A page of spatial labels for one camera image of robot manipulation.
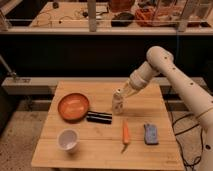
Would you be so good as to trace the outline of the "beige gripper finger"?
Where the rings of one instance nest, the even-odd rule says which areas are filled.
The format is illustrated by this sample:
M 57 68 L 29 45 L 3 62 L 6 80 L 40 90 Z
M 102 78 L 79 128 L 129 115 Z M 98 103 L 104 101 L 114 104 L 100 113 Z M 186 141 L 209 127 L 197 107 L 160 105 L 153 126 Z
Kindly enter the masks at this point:
M 128 96 L 130 94 L 130 92 L 131 92 L 131 89 L 132 89 L 132 87 L 130 85 L 130 81 L 127 80 L 125 82 L 125 84 L 123 85 L 123 87 L 120 89 L 120 94 L 122 96 Z
M 133 95 L 135 95 L 137 93 L 138 93 L 138 90 L 135 90 L 133 88 L 127 87 L 127 88 L 124 89 L 123 97 L 124 98 L 128 98 L 128 97 L 133 96 Z

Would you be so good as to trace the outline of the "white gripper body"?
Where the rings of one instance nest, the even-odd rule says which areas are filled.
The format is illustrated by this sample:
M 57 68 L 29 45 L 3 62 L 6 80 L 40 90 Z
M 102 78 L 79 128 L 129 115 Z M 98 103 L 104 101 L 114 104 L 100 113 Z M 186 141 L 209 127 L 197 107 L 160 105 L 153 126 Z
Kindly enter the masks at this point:
M 145 61 L 138 69 L 134 70 L 130 77 L 129 83 L 131 87 L 137 91 L 145 88 L 151 79 L 159 74 L 151 65 Z

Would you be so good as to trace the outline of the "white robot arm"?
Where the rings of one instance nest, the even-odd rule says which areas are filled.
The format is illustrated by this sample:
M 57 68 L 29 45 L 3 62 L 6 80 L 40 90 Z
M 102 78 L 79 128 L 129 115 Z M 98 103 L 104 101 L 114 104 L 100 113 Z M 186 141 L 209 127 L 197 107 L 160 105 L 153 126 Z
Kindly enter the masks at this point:
M 167 78 L 206 132 L 198 171 L 213 171 L 213 96 L 173 63 L 173 55 L 169 51 L 160 46 L 151 47 L 146 53 L 146 61 L 131 73 L 121 88 L 121 96 L 127 98 L 138 93 L 158 74 Z

